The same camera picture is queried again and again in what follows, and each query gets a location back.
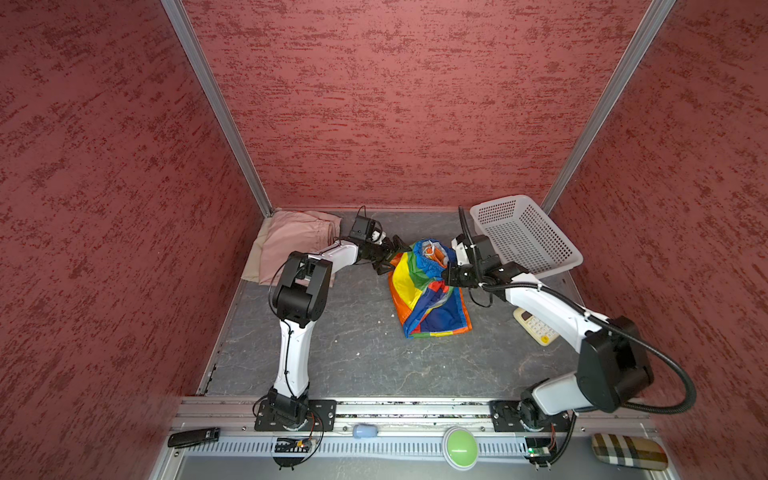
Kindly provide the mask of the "colourful shorts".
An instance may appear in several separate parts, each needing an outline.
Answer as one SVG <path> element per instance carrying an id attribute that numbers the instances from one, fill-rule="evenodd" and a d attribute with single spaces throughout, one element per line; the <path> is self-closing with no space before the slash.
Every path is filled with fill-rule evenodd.
<path id="1" fill-rule="evenodd" d="M 472 330 L 461 289 L 442 278 L 455 258 L 452 248 L 426 239 L 391 260 L 389 289 L 405 337 L 445 337 Z"/>

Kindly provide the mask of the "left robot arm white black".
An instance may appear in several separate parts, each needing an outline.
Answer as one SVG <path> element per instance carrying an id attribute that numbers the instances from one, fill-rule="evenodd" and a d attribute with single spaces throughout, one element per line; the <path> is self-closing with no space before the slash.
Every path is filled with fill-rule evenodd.
<path id="1" fill-rule="evenodd" d="M 270 308 L 280 321 L 278 373 L 267 394 L 268 406 L 290 429 L 310 414 L 309 354 L 312 333 L 323 314 L 332 277 L 340 270 L 368 261 L 379 275 L 394 269 L 392 261 L 411 248 L 394 236 L 378 240 L 341 239 L 314 253 L 289 254 L 270 294 Z"/>

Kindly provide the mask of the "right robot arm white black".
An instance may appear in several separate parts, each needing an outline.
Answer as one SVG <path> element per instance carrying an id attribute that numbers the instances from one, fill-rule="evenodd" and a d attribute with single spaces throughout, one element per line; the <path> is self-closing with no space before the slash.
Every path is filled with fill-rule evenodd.
<path id="1" fill-rule="evenodd" d="M 502 263 L 484 236 L 461 234 L 443 272 L 451 286 L 478 288 L 554 330 L 575 351 L 572 371 L 543 380 L 521 394 L 519 411 L 532 420 L 566 410 L 614 412 L 654 382 L 645 349 L 629 337 L 627 319 L 610 320 L 552 289 L 524 267 Z"/>

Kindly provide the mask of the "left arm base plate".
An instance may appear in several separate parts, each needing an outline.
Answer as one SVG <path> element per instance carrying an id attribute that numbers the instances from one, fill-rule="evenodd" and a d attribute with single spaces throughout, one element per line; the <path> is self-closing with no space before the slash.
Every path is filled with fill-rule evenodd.
<path id="1" fill-rule="evenodd" d="M 294 406 L 274 406 L 263 400 L 255 410 L 254 430 L 257 432 L 306 432 L 309 434 L 332 431 L 338 402 L 330 399 L 312 399 Z"/>

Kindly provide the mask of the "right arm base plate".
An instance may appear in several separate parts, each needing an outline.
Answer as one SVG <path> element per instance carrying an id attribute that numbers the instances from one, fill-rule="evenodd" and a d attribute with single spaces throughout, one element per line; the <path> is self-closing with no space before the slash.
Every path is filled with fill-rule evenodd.
<path id="1" fill-rule="evenodd" d="M 533 407 L 519 400 L 491 400 L 488 402 L 493 429 L 497 433 L 566 433 L 571 426 L 567 412 L 554 416 L 538 414 Z"/>

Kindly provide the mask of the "pink shorts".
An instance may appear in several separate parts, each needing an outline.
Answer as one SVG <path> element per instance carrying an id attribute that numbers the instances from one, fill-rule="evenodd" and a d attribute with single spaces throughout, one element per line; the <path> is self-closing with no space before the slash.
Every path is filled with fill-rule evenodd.
<path id="1" fill-rule="evenodd" d="M 319 211 L 277 211 L 271 218 L 259 257 L 259 284 L 268 285 L 289 254 L 315 253 L 330 246 L 341 218 Z"/>

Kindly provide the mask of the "beige shorts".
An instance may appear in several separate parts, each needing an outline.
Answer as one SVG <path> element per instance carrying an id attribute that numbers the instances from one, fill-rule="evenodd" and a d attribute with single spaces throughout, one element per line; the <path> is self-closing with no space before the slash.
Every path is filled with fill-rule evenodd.
<path id="1" fill-rule="evenodd" d="M 265 239 L 258 237 L 252 244 L 246 264 L 241 274 L 241 279 L 247 282 L 259 284 L 261 281 L 261 255 Z"/>

